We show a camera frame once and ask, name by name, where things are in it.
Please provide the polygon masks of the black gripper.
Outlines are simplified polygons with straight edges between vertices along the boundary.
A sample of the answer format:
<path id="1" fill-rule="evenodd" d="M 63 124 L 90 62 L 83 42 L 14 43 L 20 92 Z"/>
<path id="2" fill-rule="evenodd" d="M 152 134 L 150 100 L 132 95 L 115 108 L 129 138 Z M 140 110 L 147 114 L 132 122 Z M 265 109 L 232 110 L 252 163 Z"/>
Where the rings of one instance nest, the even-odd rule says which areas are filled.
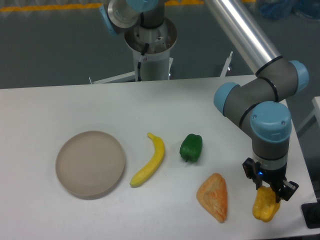
<path id="1" fill-rule="evenodd" d="M 253 159 L 248 157 L 242 164 L 245 175 L 255 184 L 258 190 L 263 182 L 274 188 L 275 201 L 288 201 L 299 188 L 299 185 L 293 181 L 287 181 L 288 156 L 276 160 L 267 160 L 258 155 L 253 155 Z"/>

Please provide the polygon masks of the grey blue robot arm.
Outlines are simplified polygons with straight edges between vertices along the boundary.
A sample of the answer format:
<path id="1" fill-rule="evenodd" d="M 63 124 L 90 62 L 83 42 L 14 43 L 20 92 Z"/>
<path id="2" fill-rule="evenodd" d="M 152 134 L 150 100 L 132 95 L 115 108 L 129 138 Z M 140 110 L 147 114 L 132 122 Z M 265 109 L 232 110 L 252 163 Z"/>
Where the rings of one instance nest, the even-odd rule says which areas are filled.
<path id="1" fill-rule="evenodd" d="M 255 74 L 243 86 L 223 84 L 213 103 L 252 140 L 253 156 L 243 163 L 247 178 L 257 187 L 269 184 L 276 201 L 288 201 L 299 186 L 286 178 L 292 123 L 282 100 L 308 84 L 308 70 L 283 58 L 239 0 L 207 0 L 205 5 Z M 124 33 L 136 81 L 169 79 L 168 54 L 177 31 L 165 17 L 163 0 L 109 0 L 99 12 L 110 34 Z"/>

